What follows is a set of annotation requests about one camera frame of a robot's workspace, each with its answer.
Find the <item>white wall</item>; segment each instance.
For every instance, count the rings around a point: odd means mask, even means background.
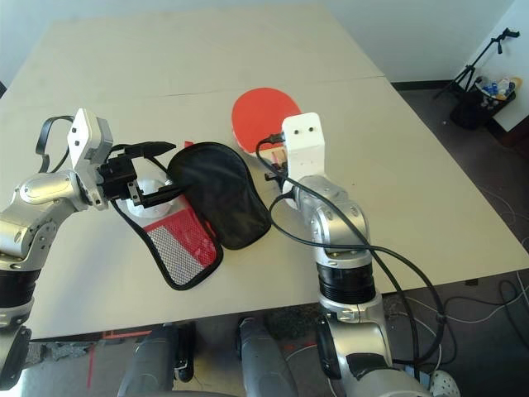
[[[506,27],[520,31],[520,37],[502,41],[501,55],[496,45],[493,45],[476,65],[476,76],[482,74],[492,79],[517,76],[524,80],[516,92],[516,99],[494,117],[503,129],[509,131],[529,115],[529,1],[516,0],[512,4],[469,59],[469,63],[474,61],[491,37],[497,37]]]
[[[0,80],[8,86],[48,24],[236,4],[316,0],[0,0]],[[450,79],[513,0],[320,0],[391,81]]]

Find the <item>table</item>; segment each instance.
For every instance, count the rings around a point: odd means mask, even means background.
[[[312,5],[53,25],[0,101],[0,203],[38,170],[33,150],[49,116],[86,107],[108,120],[116,143],[219,141],[237,149],[232,105],[259,86],[279,88],[303,111],[319,113],[327,175],[364,209],[372,242],[407,256],[434,284],[529,266],[433,134],[337,22]],[[65,133],[58,128],[50,139],[54,158]],[[245,159],[269,204],[276,184]],[[138,166],[139,173],[148,167]],[[286,206],[276,218],[305,233]],[[51,248],[27,325],[35,338],[58,337],[317,301],[310,248],[271,230],[252,246],[224,251],[209,278],[174,291],[113,210],[77,213]],[[387,263],[404,289],[422,286],[397,261]],[[392,290],[378,268],[374,274],[381,291]]]

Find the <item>tripod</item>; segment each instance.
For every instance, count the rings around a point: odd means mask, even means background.
[[[467,80],[466,85],[465,85],[465,92],[467,92],[469,90],[470,82],[472,81],[472,77],[474,76],[474,72],[476,70],[475,66],[479,62],[481,57],[485,54],[485,52],[487,52],[487,50],[490,48],[490,46],[493,43],[498,43],[498,53],[502,54],[503,53],[503,49],[502,49],[501,41],[505,40],[507,37],[515,37],[516,38],[516,37],[519,37],[519,36],[520,36],[520,32],[519,31],[510,31],[508,28],[506,28],[501,35],[499,35],[498,37],[490,39],[490,42],[487,44],[487,46],[484,48],[484,50],[481,51],[481,54],[478,55],[478,58],[476,58],[476,60],[474,62],[472,62],[471,65],[466,65],[465,68],[463,69],[463,71],[461,73],[459,73],[455,77],[455,79],[450,81],[441,91],[436,93],[433,96],[433,98],[437,99],[442,93],[447,92],[447,91],[451,91],[452,88],[454,87],[454,85],[455,86],[459,86],[460,82],[463,81],[466,78],[468,73],[470,73],[470,76],[468,77],[468,80]]]

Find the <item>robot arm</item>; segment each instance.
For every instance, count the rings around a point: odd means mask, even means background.
[[[88,207],[108,208],[108,200],[132,199],[145,208],[181,193],[173,186],[143,194],[131,159],[174,148],[166,142],[122,146],[108,159],[112,134],[107,121],[79,109],[68,134],[73,170],[39,173],[15,188],[10,205],[0,212],[0,390],[13,387],[26,359],[31,330],[32,297],[55,235],[71,214]]]
[[[288,176],[336,205],[369,240],[369,225],[347,192],[324,174],[324,147],[316,113],[287,117],[282,125]],[[286,181],[283,191],[293,186]],[[362,245],[362,241],[320,199],[294,187],[288,204],[303,215],[314,242]],[[415,379],[393,368],[381,293],[374,286],[369,250],[314,247],[322,318],[317,345],[323,371],[341,380],[347,395],[431,396]]]

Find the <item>ping pong paddle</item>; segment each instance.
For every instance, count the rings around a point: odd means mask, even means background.
[[[233,105],[231,125],[241,149],[255,156],[255,147],[262,139],[281,132],[286,117],[301,114],[298,105],[275,88],[255,88],[243,93]],[[283,144],[262,146],[261,155],[275,164],[286,161]]]

